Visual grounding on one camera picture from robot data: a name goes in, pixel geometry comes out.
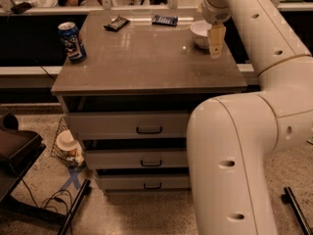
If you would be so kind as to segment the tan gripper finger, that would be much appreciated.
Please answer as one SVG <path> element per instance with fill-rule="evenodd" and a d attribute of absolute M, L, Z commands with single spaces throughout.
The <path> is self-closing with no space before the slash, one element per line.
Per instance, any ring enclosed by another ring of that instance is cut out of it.
<path fill-rule="evenodd" d="M 217 59 L 223 49 L 226 27 L 222 23 L 214 24 L 207 32 L 209 54 L 212 59 Z"/>

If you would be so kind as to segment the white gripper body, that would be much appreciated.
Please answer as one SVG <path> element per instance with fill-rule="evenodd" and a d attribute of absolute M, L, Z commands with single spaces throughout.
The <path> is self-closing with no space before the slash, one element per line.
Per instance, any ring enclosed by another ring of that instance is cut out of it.
<path fill-rule="evenodd" d="M 198 11 L 209 24 L 223 24 L 231 18 L 225 0 L 201 0 Z"/>

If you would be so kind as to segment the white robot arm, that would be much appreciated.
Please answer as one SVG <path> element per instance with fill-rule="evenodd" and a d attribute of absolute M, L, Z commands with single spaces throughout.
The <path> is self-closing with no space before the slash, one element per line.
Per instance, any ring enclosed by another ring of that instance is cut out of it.
<path fill-rule="evenodd" d="M 259 91 L 213 97 L 192 112 L 187 157 L 199 235 L 278 235 L 263 160 L 312 135 L 310 51 L 271 0 L 202 0 L 232 19 Z"/>

